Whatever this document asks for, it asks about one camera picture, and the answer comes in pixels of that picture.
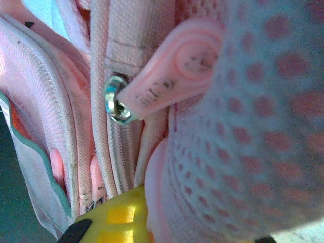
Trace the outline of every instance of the pink backpack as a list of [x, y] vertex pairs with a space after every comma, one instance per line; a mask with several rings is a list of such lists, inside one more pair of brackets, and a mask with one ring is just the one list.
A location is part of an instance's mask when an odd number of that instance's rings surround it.
[[0, 106], [56, 238], [144, 184], [156, 243], [323, 242], [323, 0], [0, 10]]

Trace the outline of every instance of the yellow object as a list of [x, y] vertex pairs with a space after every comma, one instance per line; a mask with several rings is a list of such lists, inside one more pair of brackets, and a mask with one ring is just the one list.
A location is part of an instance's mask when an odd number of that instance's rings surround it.
[[75, 222], [92, 220], [80, 243], [153, 243], [146, 218], [144, 187], [139, 186], [95, 207]]

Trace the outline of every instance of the teal trim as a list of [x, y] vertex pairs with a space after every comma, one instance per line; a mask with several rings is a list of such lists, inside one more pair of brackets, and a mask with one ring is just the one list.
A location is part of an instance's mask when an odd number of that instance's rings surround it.
[[2, 99], [6, 105], [9, 107], [9, 114], [10, 114], [10, 125], [12, 127], [12, 131], [15, 134], [15, 136], [26, 146], [30, 147], [31, 149], [35, 150], [43, 159], [44, 162], [44, 166], [47, 172], [47, 176], [49, 178], [51, 187], [53, 189], [53, 191], [55, 192], [55, 194], [57, 195], [57, 197], [60, 200], [60, 203], [64, 209], [64, 212], [69, 216], [72, 217], [72, 213], [71, 213], [71, 207], [70, 204], [67, 200], [67, 197], [63, 191], [63, 189], [56, 183], [55, 179], [52, 176], [52, 169], [51, 169], [51, 163], [49, 162], [49, 159], [47, 157], [47, 155], [45, 154], [45, 152], [33, 141], [29, 140], [28, 138], [24, 137], [12, 124], [12, 111], [11, 111], [11, 105], [10, 102], [8, 100], [8, 98], [2, 93], [0, 92], [0, 99]]

